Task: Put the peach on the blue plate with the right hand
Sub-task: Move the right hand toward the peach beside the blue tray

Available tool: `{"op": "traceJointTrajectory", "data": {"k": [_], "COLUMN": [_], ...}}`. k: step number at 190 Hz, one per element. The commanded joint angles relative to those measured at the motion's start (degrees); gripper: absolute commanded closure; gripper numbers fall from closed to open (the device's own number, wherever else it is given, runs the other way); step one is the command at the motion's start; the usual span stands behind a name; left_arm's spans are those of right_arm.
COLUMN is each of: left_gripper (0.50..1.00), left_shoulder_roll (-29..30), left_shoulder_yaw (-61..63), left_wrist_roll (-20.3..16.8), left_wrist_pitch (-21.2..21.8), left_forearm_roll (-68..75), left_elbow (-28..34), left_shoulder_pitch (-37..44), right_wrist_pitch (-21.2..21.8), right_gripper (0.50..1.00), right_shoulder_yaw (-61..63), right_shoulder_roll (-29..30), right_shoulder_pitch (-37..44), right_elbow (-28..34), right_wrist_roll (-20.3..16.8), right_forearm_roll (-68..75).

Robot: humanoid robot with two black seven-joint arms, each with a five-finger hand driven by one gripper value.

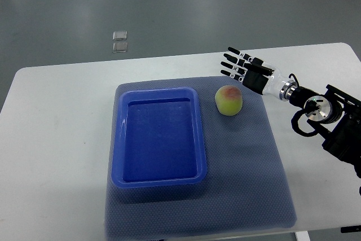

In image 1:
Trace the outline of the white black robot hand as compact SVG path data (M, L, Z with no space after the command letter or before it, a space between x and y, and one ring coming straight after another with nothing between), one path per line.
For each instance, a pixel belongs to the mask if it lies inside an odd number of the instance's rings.
M221 62L221 74L242 83L257 94L272 95L286 101L298 87L295 79L283 76L278 68L260 58L233 47L229 47L223 56L226 60Z

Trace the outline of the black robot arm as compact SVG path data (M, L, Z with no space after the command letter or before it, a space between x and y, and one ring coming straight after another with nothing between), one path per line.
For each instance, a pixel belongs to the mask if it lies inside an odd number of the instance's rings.
M320 135L322 148L351 164L360 177L360 101L332 85L326 89L325 94L302 86L287 90L287 100L300 108L291 119L292 129L303 137Z

